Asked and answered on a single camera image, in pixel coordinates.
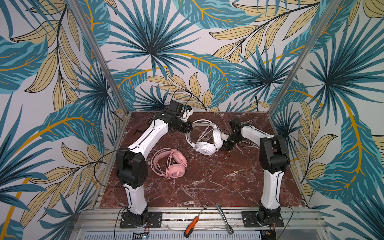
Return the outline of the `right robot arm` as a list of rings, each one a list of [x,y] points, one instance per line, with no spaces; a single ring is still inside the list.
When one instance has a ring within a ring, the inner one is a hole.
[[[224,141],[222,150],[232,150],[236,144],[249,140],[259,147],[259,160],[264,171],[263,194],[254,217],[247,218],[262,227],[283,227],[281,216],[280,190],[284,173],[290,164],[289,151],[285,140],[280,135],[265,133],[253,125],[232,119],[230,126],[233,133]]]

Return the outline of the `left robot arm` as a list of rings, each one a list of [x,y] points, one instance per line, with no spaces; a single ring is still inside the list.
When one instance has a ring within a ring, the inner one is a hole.
[[[169,107],[155,115],[147,130],[127,149],[119,149],[116,157],[116,176],[125,189],[128,209],[122,218],[132,227],[144,227],[149,220],[145,200],[144,183],[148,178],[147,157],[158,141],[174,130],[189,133],[193,127],[188,118],[193,114],[191,106],[171,101]]]

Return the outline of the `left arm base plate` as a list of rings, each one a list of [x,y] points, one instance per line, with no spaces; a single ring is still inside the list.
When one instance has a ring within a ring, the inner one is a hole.
[[[141,215],[136,215],[130,211],[122,213],[120,222],[121,229],[147,228],[159,229],[162,225],[162,212],[144,211]]]

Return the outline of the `pink cat-ear headphones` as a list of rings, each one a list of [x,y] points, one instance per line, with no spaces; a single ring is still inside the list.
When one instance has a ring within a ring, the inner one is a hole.
[[[166,159],[166,169],[163,171],[160,160]],[[152,171],[165,179],[176,179],[183,177],[188,167],[187,159],[177,149],[163,148],[157,151],[151,159]]]

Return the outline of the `white headphones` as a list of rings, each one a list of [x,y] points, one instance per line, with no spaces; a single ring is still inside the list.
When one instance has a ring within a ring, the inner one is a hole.
[[[190,133],[186,134],[187,142],[196,152],[211,156],[223,147],[222,132],[217,124],[210,120],[200,119],[194,121],[192,127],[205,127],[196,142],[192,141]]]

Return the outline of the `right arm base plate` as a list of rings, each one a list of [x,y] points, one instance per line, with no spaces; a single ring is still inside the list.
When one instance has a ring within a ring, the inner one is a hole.
[[[280,214],[263,211],[243,211],[242,221],[245,228],[255,227],[284,227],[283,218]]]

